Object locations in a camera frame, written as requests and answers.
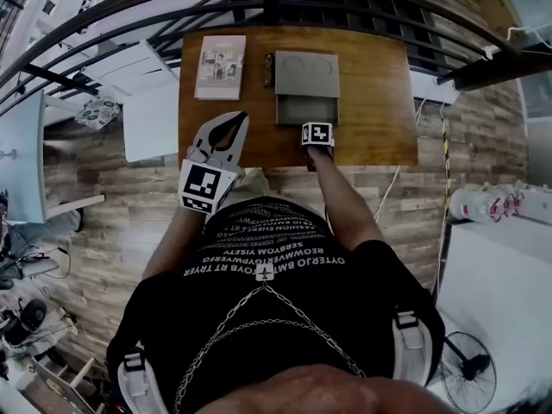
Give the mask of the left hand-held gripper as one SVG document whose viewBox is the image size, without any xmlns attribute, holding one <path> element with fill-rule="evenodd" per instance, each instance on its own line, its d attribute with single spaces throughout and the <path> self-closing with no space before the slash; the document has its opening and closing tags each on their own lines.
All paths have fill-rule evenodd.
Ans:
<svg viewBox="0 0 552 414">
<path fill-rule="evenodd" d="M 205 122 L 183 159 L 179 204 L 204 214 L 216 213 L 240 177 L 239 160 L 248 133 L 244 111 L 222 114 Z"/>
</svg>

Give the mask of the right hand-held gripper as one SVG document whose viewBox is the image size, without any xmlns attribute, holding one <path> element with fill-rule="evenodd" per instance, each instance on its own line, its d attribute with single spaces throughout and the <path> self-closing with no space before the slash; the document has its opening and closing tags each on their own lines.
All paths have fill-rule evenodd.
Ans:
<svg viewBox="0 0 552 414">
<path fill-rule="evenodd" d="M 333 147 L 333 125 L 329 122 L 307 122 L 302 126 L 301 146 Z"/>
</svg>

